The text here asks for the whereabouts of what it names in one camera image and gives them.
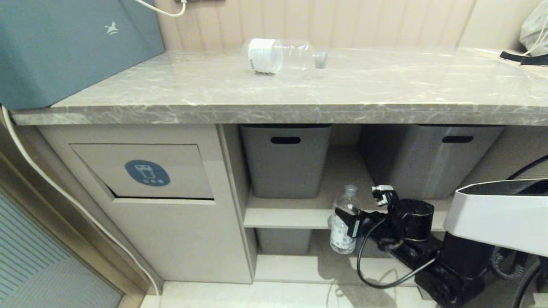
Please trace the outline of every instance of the cabinet shelf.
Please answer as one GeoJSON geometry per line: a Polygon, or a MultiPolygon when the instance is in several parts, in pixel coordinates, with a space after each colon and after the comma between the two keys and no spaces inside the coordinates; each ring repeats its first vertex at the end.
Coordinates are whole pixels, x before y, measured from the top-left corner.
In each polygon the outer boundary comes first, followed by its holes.
{"type": "MultiPolygon", "coordinates": [[[[345,184],[359,188],[357,197],[364,202],[364,210],[386,212],[379,208],[371,196],[373,179],[355,146],[332,146],[326,158],[320,192],[312,199],[258,198],[249,193],[245,227],[279,229],[327,229],[327,217],[331,203],[341,193],[345,184]]],[[[433,231],[443,231],[443,221],[451,206],[452,198],[425,200],[436,211],[432,222],[433,231]]]]}
{"type": "MultiPolygon", "coordinates": [[[[376,250],[374,243],[368,243],[364,251],[374,253],[362,258],[362,271],[371,280],[392,282],[409,272],[397,260],[376,250]]],[[[259,254],[254,281],[362,285],[356,274],[356,260],[356,254],[341,255],[332,251],[328,231],[314,230],[306,255],[259,254]]],[[[402,284],[415,285],[413,280],[402,284]]]]}

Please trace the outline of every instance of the glass door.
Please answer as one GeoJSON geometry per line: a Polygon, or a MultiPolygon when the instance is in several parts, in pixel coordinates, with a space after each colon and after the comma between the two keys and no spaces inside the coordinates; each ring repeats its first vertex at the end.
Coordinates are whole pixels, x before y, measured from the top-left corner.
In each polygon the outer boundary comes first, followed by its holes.
{"type": "Polygon", "coordinates": [[[122,296],[0,191],[0,308],[116,308],[122,296]]]}

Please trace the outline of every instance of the black cable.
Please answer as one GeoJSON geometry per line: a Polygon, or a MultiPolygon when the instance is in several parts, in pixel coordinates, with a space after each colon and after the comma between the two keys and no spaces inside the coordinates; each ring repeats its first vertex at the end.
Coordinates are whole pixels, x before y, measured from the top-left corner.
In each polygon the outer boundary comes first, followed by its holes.
{"type": "Polygon", "coordinates": [[[529,288],[529,285],[533,282],[533,280],[536,278],[536,276],[540,273],[541,268],[540,265],[536,267],[536,269],[533,271],[533,273],[527,277],[527,281],[523,284],[522,288],[519,290],[519,294],[516,297],[516,302],[514,303],[513,308],[521,308],[521,302],[523,301],[523,297],[525,296],[525,292],[529,288]]]}
{"type": "Polygon", "coordinates": [[[386,220],[386,218],[383,218],[382,220],[380,220],[376,225],[374,225],[371,229],[369,229],[369,231],[367,232],[367,234],[364,236],[363,238],[363,243],[362,243],[362,246],[359,248],[359,252],[358,252],[358,261],[356,262],[356,267],[357,267],[357,271],[358,271],[358,277],[368,286],[372,287],[372,288],[375,288],[375,289],[389,289],[389,288],[392,288],[392,287],[395,287],[403,282],[405,282],[406,280],[408,280],[409,278],[415,276],[418,272],[422,271],[423,269],[425,269],[426,267],[428,267],[430,264],[432,264],[434,261],[436,261],[436,259],[438,258],[438,256],[435,256],[434,258],[432,258],[430,261],[426,262],[425,264],[421,265],[419,268],[415,269],[414,271],[408,273],[407,275],[403,276],[402,278],[394,281],[394,282],[391,282],[391,283],[388,283],[388,284],[375,284],[375,283],[372,283],[372,282],[369,282],[366,280],[365,277],[363,277],[363,274],[362,274],[362,271],[360,269],[360,260],[362,259],[362,254],[363,254],[363,247],[365,247],[366,245],[366,242],[367,242],[367,239],[369,238],[369,236],[371,235],[371,233],[373,233],[373,231],[378,227],[380,226],[382,223],[384,223],[386,220]]]}
{"type": "Polygon", "coordinates": [[[517,172],[515,172],[514,174],[510,175],[507,180],[514,180],[515,178],[517,178],[518,176],[522,175],[525,171],[537,166],[538,164],[546,161],[548,159],[548,155],[546,156],[542,156],[540,157],[539,159],[537,159],[536,161],[526,165],[525,167],[521,168],[520,170],[518,170],[517,172]]]}
{"type": "Polygon", "coordinates": [[[506,60],[519,62],[520,65],[548,65],[548,54],[539,56],[522,56],[503,52],[500,54],[500,57],[506,60]]]}

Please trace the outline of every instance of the cabinet door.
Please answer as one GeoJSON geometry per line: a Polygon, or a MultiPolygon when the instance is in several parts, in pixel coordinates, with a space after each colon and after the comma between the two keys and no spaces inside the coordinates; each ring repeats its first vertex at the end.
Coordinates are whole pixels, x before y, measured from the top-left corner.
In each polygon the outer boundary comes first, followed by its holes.
{"type": "Polygon", "coordinates": [[[195,144],[71,144],[120,197],[213,199],[195,144]]]}
{"type": "Polygon", "coordinates": [[[249,279],[238,225],[214,201],[115,199],[105,210],[165,280],[249,279]]]}
{"type": "MultiPolygon", "coordinates": [[[[96,204],[86,204],[90,212],[106,213],[163,279],[252,282],[245,233],[216,126],[75,125],[39,129],[99,205],[100,209],[93,208],[96,204]],[[144,149],[147,154],[139,156],[144,149]],[[155,156],[161,161],[157,164],[174,175],[175,195],[152,195],[159,190],[132,179],[122,167],[128,159],[155,162],[155,156]],[[131,184],[133,196],[113,193],[127,188],[117,186],[119,176],[131,184]],[[190,182],[183,192],[177,191],[190,182]]],[[[142,175],[141,180],[147,176],[152,174],[142,175]]]]}

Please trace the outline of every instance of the countertop edge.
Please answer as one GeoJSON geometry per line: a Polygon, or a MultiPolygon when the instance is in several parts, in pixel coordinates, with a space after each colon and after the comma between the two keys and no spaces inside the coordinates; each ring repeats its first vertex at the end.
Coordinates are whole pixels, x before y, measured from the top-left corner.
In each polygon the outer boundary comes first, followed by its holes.
{"type": "Polygon", "coordinates": [[[453,103],[112,105],[10,111],[19,126],[67,124],[422,123],[548,125],[548,106],[453,103]]]}

